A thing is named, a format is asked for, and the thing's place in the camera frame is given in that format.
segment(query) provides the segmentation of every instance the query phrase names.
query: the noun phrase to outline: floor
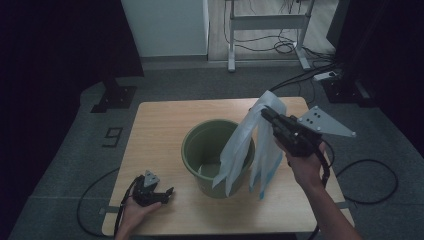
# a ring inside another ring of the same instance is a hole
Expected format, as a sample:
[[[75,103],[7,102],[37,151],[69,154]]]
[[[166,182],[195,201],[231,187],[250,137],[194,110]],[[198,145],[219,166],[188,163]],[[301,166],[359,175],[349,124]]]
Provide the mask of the floor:
[[[310,3],[310,0],[299,1],[299,3],[291,0],[240,0],[235,1],[235,15],[304,14]],[[304,46],[316,52],[334,53],[335,49],[326,39],[326,35],[337,4],[338,0],[315,1]],[[231,3],[230,1],[209,0],[208,7],[210,19],[208,59],[210,61],[225,61],[228,57],[227,49]],[[280,32],[282,33],[282,37],[294,41],[297,39],[297,30],[294,29],[236,31],[235,39],[238,40],[236,44],[255,50],[252,51],[243,47],[236,47],[236,60],[297,59],[294,52],[282,54],[273,49],[275,44],[279,42],[276,36],[278,36]],[[263,37],[267,38],[257,41],[241,42]],[[278,49],[281,52],[290,50],[287,47]]]
[[[82,201],[80,197],[105,173],[120,166],[140,103],[259,97],[266,89],[301,73],[299,65],[239,67],[236,73],[228,73],[225,67],[146,70],[144,78],[118,81],[121,86],[137,86],[130,108],[102,114],[90,111],[99,102],[104,87],[101,83],[90,87],[81,95],[78,115],[55,159],[28,198],[10,239],[101,238],[89,235],[79,226],[78,204],[81,203],[81,224],[100,234],[116,172],[94,185]],[[331,104],[322,86],[314,81],[292,84],[275,94],[302,96],[309,107],[320,106],[357,133],[355,139],[326,136],[335,150],[336,173],[361,159],[377,159],[396,173],[397,191],[386,201],[374,205],[349,201],[356,228],[364,239],[420,239],[424,225],[424,160],[381,110]],[[115,148],[103,147],[114,143],[105,135],[109,128],[116,127],[123,129],[119,143]],[[363,201],[384,197],[395,186],[390,171],[372,162],[356,165],[337,179],[343,194]],[[308,236],[309,233],[296,234],[299,240]]]

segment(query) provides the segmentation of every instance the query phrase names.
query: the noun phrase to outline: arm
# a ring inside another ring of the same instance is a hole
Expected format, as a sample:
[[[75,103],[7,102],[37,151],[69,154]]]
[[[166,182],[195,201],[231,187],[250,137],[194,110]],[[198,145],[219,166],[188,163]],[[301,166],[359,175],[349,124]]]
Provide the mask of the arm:
[[[277,140],[276,143],[286,152],[295,179],[305,192],[324,237],[362,239],[324,189],[319,176],[321,163],[316,155],[312,154],[307,158],[293,157]],[[324,153],[325,144],[322,143],[319,148]]]
[[[157,202],[147,207],[141,207],[134,201],[132,197],[129,197],[125,203],[125,209],[122,216],[121,225],[119,226],[115,239],[117,240],[129,239],[131,233],[134,231],[134,229],[138,225],[140,225],[144,217],[147,214],[159,209],[160,206],[161,206],[161,203]]]

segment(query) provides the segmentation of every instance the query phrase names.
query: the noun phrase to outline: gray carpet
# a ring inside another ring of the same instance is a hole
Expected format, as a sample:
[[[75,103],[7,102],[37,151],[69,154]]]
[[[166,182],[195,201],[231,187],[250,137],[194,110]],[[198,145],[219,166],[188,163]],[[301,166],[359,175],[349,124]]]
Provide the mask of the gray carpet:
[[[128,110],[93,114],[91,108],[103,94],[96,84],[81,95],[81,107],[56,157],[28,199],[10,239],[97,239],[86,234],[76,220],[80,196],[91,183],[119,167],[138,105],[147,101],[259,97],[284,79],[302,73],[299,66],[147,70],[145,77],[121,78],[120,85],[137,86]],[[410,142],[378,108],[355,104],[330,104],[318,83],[304,82],[276,91],[278,96],[300,96],[309,106],[324,111],[357,132],[356,139],[327,136],[336,153],[334,169],[360,159],[377,159],[399,177],[397,192],[377,205],[349,202],[356,228],[365,239],[419,239],[424,226],[424,160]],[[122,127],[116,148],[107,130]],[[100,233],[103,209],[107,207],[117,173],[99,182],[81,205],[81,220]],[[382,166],[364,163],[339,178],[344,194],[363,201],[386,195],[394,186],[393,176]],[[298,234],[306,239],[308,234]]]

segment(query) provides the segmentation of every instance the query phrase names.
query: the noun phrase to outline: hand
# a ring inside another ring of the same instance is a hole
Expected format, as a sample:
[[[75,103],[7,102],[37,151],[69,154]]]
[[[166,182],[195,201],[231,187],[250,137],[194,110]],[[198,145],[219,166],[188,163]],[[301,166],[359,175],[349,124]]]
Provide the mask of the hand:
[[[274,141],[286,153],[287,161],[293,170],[296,182],[303,189],[321,185],[319,176],[321,162],[315,154],[309,157],[293,157],[277,139],[274,139]],[[324,154],[325,143],[319,145],[319,150]]]
[[[147,207],[138,205],[130,196],[125,202],[124,213],[122,216],[121,225],[119,226],[116,239],[128,239],[130,233],[143,221],[144,217],[156,211],[162,206],[162,203],[157,202]]]

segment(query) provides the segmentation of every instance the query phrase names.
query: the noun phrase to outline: white plastic bag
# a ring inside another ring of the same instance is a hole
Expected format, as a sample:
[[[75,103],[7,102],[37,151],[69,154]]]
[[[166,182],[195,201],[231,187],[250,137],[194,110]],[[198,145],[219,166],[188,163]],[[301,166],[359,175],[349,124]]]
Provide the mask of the white plastic bag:
[[[266,91],[238,125],[221,153],[221,166],[218,175],[213,180],[212,187],[226,179],[225,192],[227,196],[231,192],[234,181],[240,175],[253,130],[258,123],[260,126],[252,175],[250,176],[250,189],[253,189],[255,179],[261,177],[261,198],[264,196],[267,183],[281,162],[281,149],[274,143],[271,125],[261,116],[261,110],[266,105],[280,114],[286,112],[285,105],[273,93]]]

